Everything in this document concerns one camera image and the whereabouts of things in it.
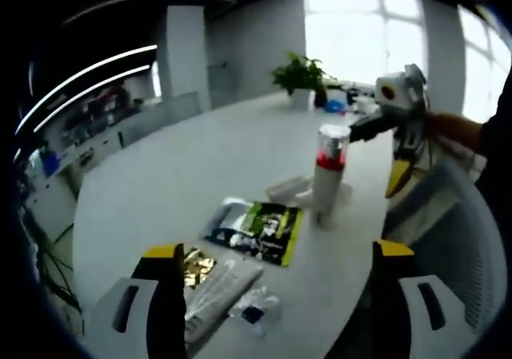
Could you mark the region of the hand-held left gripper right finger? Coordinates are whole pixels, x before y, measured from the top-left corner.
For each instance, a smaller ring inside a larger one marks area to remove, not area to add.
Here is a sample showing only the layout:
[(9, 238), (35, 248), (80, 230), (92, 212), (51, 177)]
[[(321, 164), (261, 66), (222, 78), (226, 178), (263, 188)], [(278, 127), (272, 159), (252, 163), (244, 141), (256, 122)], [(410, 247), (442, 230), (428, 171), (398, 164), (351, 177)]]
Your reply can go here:
[(412, 249), (373, 243), (371, 316), (376, 358), (461, 358), (470, 348), (465, 306), (435, 275), (421, 275)]

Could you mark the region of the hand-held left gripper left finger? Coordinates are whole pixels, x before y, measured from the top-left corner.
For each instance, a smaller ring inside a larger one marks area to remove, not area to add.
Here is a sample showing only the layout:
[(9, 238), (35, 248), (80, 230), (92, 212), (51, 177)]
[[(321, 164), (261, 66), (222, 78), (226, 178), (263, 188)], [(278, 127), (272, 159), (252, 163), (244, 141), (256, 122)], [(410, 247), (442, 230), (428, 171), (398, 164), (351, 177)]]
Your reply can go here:
[(185, 358), (184, 250), (148, 249), (90, 313), (93, 358)]

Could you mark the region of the person's right hand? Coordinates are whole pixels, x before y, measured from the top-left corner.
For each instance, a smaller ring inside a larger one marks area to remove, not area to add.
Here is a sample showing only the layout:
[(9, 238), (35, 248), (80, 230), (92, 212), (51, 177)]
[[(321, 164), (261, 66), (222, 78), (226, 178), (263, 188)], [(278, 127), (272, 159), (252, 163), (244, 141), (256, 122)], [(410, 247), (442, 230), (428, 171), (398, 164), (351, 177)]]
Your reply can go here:
[(426, 139), (432, 142), (441, 138), (454, 140), (457, 135), (457, 120), (451, 114), (427, 112), (424, 121)]

